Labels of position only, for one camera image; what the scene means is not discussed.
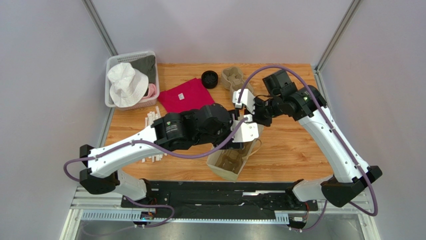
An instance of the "gray cloth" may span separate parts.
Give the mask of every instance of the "gray cloth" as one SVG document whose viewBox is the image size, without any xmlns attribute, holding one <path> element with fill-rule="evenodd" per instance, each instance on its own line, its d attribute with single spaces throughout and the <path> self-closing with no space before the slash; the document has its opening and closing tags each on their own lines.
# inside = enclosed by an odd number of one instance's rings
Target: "gray cloth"
<svg viewBox="0 0 426 240">
<path fill-rule="evenodd" d="M 130 62 L 134 69 L 145 74 L 150 84 L 156 84 L 156 56 L 149 55 Z"/>
</svg>

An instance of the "white bucket hat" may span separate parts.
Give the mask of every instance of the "white bucket hat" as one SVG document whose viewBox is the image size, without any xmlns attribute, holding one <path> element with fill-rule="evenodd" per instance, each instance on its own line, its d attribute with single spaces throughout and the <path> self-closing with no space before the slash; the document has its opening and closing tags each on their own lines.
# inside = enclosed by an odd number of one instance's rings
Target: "white bucket hat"
<svg viewBox="0 0 426 240">
<path fill-rule="evenodd" d="M 134 106 L 148 90 L 148 77 L 128 62 L 113 66 L 107 77 L 111 82 L 109 95 L 119 108 Z"/>
</svg>

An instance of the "white bracket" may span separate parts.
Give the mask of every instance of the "white bracket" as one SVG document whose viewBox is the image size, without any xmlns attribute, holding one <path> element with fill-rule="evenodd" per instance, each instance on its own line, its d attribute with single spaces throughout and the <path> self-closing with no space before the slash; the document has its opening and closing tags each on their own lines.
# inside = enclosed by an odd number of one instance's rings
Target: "white bracket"
<svg viewBox="0 0 426 240">
<path fill-rule="evenodd" d="M 240 90 L 234 91 L 232 96 L 232 103 L 235 105 L 235 108 L 242 109 L 243 105 L 247 108 L 250 113 L 255 111 L 255 96 L 248 89 L 244 89 L 242 92 L 241 101 L 238 103 L 238 97 L 240 96 Z"/>
<path fill-rule="evenodd" d="M 147 185 L 144 180 L 134 178 L 121 169 L 117 171 L 117 176 L 120 185 L 115 187 L 114 193 L 129 197 L 135 201 L 145 198 L 147 195 Z"/>
<path fill-rule="evenodd" d="M 252 115 L 248 114 L 248 115 L 244 115 L 244 118 L 248 118 L 248 120 L 246 122 L 251 122 L 252 119 Z M 239 123 L 240 121 L 238 120 L 234 120 L 232 123 L 232 127 L 231 130 L 235 129 L 235 126 Z M 233 136 L 233 142 L 234 143 L 245 143 L 245 142 L 251 142 L 255 139 L 259 138 L 259 130 L 258 130 L 258 124 L 255 122 L 252 123 L 243 123 L 241 125 L 241 127 L 238 129 L 238 131 L 235 133 L 235 135 Z"/>
</svg>

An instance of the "black mounting plate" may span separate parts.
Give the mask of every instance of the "black mounting plate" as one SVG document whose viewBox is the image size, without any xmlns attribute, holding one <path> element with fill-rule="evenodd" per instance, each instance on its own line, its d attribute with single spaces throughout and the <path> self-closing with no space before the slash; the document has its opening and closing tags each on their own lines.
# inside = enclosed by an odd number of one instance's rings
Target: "black mounting plate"
<svg viewBox="0 0 426 240">
<path fill-rule="evenodd" d="M 137 202 L 147 205 L 155 198 L 159 205 L 174 207 L 173 218 L 271 220 L 276 218 L 274 211 L 306 211 L 305 206 L 292 209 L 286 204 L 284 191 L 293 182 L 150 181 L 150 185 L 151 196 Z M 308 205 L 310 211 L 318 210 L 316 202 Z M 139 208 L 124 198 L 121 207 Z M 157 218 L 169 215 L 169 209 L 157 209 Z"/>
</svg>

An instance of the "wooden tabletop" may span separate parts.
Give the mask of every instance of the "wooden tabletop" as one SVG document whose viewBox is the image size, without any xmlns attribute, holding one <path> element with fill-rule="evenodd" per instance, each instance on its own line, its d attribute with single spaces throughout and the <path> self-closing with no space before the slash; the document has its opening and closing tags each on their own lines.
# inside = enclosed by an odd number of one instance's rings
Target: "wooden tabletop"
<svg viewBox="0 0 426 240">
<path fill-rule="evenodd" d="M 244 73 L 244 79 L 258 68 L 267 64 L 158 64 L 160 89 L 169 90 L 193 78 L 200 78 L 207 70 L 218 73 L 223 69 L 238 66 Z M 309 85 L 316 86 L 314 74 L 309 64 L 284 64 L 298 73 Z M 267 69 L 255 76 L 250 84 L 254 87 L 255 95 L 267 95 L 268 92 L 262 78 L 275 72 L 276 69 Z M 290 76 L 297 87 L 302 84 Z M 208 90 L 216 103 L 231 110 L 234 108 L 229 90 L 221 83 Z M 167 112 L 158 101 L 161 115 Z M 150 111 L 155 112 L 155 106 L 128 111 L 116 110 L 112 117 L 106 145 L 113 144 L 130 137 L 145 128 L 145 117 Z M 271 127 L 265 127 L 260 139 L 263 142 L 260 150 L 252 155 L 238 181 L 250 182 L 292 182 L 298 179 L 312 180 L 326 177 L 333 173 L 329 163 L 312 137 L 291 117 L 285 115 L 272 120 Z M 176 151 L 181 154 L 195 155 L 207 152 L 211 144 L 197 145 L 189 150 Z M 206 164 L 207 157 L 200 159 L 181 159 L 173 156 L 164 156 L 161 161 L 135 162 L 123 170 L 135 178 L 148 180 L 169 181 L 224 181 L 215 175 Z"/>
</svg>

